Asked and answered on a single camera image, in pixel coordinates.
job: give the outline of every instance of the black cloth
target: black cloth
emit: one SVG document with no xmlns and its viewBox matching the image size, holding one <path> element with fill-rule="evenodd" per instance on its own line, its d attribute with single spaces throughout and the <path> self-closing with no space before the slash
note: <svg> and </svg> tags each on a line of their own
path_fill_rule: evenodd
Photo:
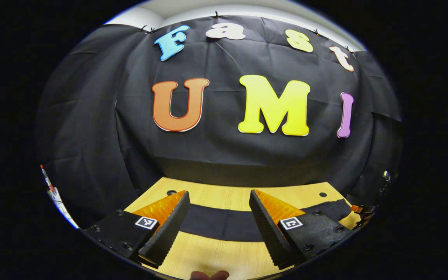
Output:
<svg viewBox="0 0 448 280">
<path fill-rule="evenodd" d="M 343 199 L 323 202 L 301 210 L 306 213 L 320 211 L 334 221 L 350 214 L 350 206 Z M 251 211 L 217 209 L 196 204 L 191 205 L 181 231 L 224 241 L 264 241 Z"/>
</svg>

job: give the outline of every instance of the fingertip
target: fingertip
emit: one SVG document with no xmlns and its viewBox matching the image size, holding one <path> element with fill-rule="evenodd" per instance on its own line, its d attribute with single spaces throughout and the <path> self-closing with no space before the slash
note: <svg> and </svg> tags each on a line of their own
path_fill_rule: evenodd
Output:
<svg viewBox="0 0 448 280">
<path fill-rule="evenodd" d="M 191 272 L 191 276 L 190 276 L 190 280 L 209 280 L 210 278 L 208 277 L 208 275 L 206 275 L 205 273 L 201 272 L 201 271 L 192 271 Z"/>
<path fill-rule="evenodd" d="M 220 270 L 220 271 L 217 271 L 217 273 L 215 273 L 214 275 L 212 275 L 210 280 L 226 280 L 228 277 L 229 277 L 229 272 L 227 272 L 225 270 Z"/>
</svg>

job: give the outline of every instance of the letter f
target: letter f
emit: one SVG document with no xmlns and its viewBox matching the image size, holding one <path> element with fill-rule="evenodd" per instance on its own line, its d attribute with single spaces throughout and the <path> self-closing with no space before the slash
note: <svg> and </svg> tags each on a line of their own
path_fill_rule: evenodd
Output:
<svg viewBox="0 0 448 280">
<path fill-rule="evenodd" d="M 183 44 L 176 44 L 176 41 L 184 42 L 186 35 L 182 31 L 190 29 L 188 25 L 182 25 L 172 30 L 171 32 L 163 35 L 155 41 L 155 44 L 160 46 L 162 49 L 161 61 L 167 60 L 169 57 L 179 53 L 183 48 Z"/>
</svg>

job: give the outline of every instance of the letter m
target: letter m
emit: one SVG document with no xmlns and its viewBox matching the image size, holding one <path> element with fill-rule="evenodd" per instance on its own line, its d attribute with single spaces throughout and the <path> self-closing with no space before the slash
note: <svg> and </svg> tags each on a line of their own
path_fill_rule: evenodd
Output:
<svg viewBox="0 0 448 280">
<path fill-rule="evenodd" d="M 240 83 L 247 88 L 245 119 L 238 125 L 242 133 L 261 133 L 264 125 L 259 121 L 260 111 L 271 133 L 275 133 L 288 113 L 288 119 L 281 129 L 285 135 L 306 136 L 309 127 L 307 118 L 307 94 L 311 87 L 301 81 L 290 81 L 278 98 L 263 76 L 245 75 Z"/>
</svg>

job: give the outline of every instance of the letter u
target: letter u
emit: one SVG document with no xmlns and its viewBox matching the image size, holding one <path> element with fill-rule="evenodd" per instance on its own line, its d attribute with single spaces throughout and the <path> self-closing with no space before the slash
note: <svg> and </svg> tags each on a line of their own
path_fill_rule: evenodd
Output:
<svg viewBox="0 0 448 280">
<path fill-rule="evenodd" d="M 174 117 L 170 113 L 172 91 L 177 88 L 173 81 L 160 82 L 151 88 L 155 97 L 153 101 L 153 120 L 158 127 L 165 131 L 188 131 L 194 128 L 201 118 L 203 104 L 203 89 L 210 81 L 203 78 L 189 79 L 184 86 L 189 89 L 188 112 L 183 117 Z"/>
</svg>

